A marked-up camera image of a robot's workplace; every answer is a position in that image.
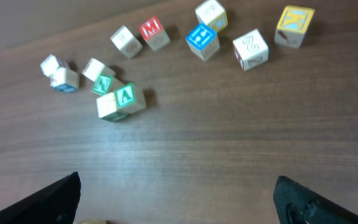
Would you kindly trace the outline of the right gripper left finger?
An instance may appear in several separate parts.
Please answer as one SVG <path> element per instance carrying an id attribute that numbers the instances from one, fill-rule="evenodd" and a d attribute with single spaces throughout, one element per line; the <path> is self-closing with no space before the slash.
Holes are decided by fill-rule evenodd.
<path id="1" fill-rule="evenodd" d="M 0 211 L 0 224 L 72 224 L 81 197 L 77 172 Z"/>

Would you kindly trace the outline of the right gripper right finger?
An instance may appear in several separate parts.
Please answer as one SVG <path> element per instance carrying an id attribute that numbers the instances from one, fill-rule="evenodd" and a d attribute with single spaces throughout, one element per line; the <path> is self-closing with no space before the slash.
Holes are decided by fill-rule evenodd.
<path id="1" fill-rule="evenodd" d="M 273 201 L 281 224 L 358 224 L 355 213 L 284 175 L 277 179 Z"/>

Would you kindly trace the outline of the plain white picture block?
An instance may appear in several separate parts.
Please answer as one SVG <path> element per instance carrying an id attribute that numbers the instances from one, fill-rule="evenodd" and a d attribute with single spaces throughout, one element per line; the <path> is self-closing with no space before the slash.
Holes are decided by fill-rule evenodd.
<path id="1" fill-rule="evenodd" d="M 108 224 L 108 222 L 107 220 L 88 219 L 88 220 L 75 221 L 73 224 Z"/>

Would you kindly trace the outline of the white block green N side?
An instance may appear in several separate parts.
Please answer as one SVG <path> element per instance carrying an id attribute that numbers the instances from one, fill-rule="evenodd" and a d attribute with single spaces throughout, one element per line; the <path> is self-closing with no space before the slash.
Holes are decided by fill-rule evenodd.
<path id="1" fill-rule="evenodd" d="M 109 122 L 118 122 L 129 115 L 117 108 L 116 97 L 113 92 L 96 99 L 98 118 Z"/>

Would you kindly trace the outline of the white block blue side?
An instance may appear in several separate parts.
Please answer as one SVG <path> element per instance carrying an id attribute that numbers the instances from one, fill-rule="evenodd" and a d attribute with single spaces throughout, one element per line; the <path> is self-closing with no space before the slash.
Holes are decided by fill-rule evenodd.
<path id="1" fill-rule="evenodd" d="M 69 68 L 59 67 L 50 76 L 50 87 L 63 93 L 77 91 L 79 89 L 79 84 L 79 74 Z"/>

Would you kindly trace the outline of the green N letter block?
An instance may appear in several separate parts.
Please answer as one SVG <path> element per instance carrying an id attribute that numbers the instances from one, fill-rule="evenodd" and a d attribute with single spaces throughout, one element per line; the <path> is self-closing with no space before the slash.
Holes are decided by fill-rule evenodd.
<path id="1" fill-rule="evenodd" d="M 94 82 L 92 92 L 103 96 L 122 86 L 124 86 L 123 82 L 114 76 L 100 74 Z"/>

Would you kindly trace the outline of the green V letter block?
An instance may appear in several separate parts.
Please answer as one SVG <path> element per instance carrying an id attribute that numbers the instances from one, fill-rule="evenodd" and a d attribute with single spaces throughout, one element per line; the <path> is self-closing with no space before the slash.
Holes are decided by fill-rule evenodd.
<path id="1" fill-rule="evenodd" d="M 147 107 L 143 90 L 133 83 L 114 90 L 114 95 L 117 109 L 125 113 L 136 113 Z"/>

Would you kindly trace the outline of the white block far left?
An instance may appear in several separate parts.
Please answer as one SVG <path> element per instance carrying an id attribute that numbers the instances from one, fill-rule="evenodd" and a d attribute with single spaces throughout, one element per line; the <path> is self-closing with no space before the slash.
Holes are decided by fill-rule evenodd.
<path id="1" fill-rule="evenodd" d="M 70 68 L 68 63 L 50 54 L 41 64 L 40 68 L 46 77 L 50 77 L 59 67 Z"/>

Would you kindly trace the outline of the white block red side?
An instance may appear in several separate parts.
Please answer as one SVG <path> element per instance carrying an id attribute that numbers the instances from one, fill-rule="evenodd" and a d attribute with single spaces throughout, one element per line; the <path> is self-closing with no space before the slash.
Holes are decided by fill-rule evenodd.
<path id="1" fill-rule="evenodd" d="M 91 58 L 89 62 L 87 63 L 86 67 L 83 69 L 82 74 L 91 80 L 92 82 L 95 82 L 97 77 L 100 74 L 103 75 L 110 75 L 115 77 L 116 73 L 114 70 L 106 66 L 104 63 L 100 62 L 99 60 L 95 58 Z"/>

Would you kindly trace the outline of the white block red trim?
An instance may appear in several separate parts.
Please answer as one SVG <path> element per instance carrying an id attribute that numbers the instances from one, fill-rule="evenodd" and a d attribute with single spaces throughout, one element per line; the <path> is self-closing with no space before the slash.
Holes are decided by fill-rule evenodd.
<path id="1" fill-rule="evenodd" d="M 244 71 L 266 62 L 269 58 L 269 47 L 258 29 L 236 38 L 232 44 L 234 55 Z"/>

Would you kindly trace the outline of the white block red edge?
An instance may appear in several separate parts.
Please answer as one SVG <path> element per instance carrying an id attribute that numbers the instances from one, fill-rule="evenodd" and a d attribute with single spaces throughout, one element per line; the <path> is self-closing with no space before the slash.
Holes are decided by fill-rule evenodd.
<path id="1" fill-rule="evenodd" d="M 120 27 L 110 40 L 127 58 L 133 58 L 142 50 L 142 44 L 126 26 Z"/>

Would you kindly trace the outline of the yellow top block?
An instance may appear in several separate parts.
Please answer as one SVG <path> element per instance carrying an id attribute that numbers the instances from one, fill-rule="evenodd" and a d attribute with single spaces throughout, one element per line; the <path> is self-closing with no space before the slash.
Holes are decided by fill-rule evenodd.
<path id="1" fill-rule="evenodd" d="M 300 6 L 286 6 L 275 31 L 274 42 L 281 46 L 300 48 L 315 10 Z"/>

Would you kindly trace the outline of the blue top block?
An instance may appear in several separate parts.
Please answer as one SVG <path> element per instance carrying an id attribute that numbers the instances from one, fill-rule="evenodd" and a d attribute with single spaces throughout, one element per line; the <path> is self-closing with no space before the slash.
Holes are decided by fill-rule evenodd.
<path id="1" fill-rule="evenodd" d="M 216 31 L 202 23 L 186 36 L 186 42 L 190 50 L 203 61 L 211 58 L 220 49 Z"/>

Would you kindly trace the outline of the red M letter block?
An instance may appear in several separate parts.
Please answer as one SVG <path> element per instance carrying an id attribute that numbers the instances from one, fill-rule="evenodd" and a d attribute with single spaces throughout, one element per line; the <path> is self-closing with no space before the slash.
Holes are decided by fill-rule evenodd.
<path id="1" fill-rule="evenodd" d="M 166 30 L 156 16 L 141 23 L 139 30 L 145 42 L 154 52 L 170 43 Z"/>

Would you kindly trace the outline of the white block yellow side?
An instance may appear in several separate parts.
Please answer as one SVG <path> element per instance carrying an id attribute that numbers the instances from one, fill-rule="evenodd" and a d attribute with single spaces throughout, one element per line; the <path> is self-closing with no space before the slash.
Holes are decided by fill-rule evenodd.
<path id="1" fill-rule="evenodd" d="M 228 26 L 225 8 L 217 0 L 207 0 L 195 9 L 198 22 L 220 32 Z"/>

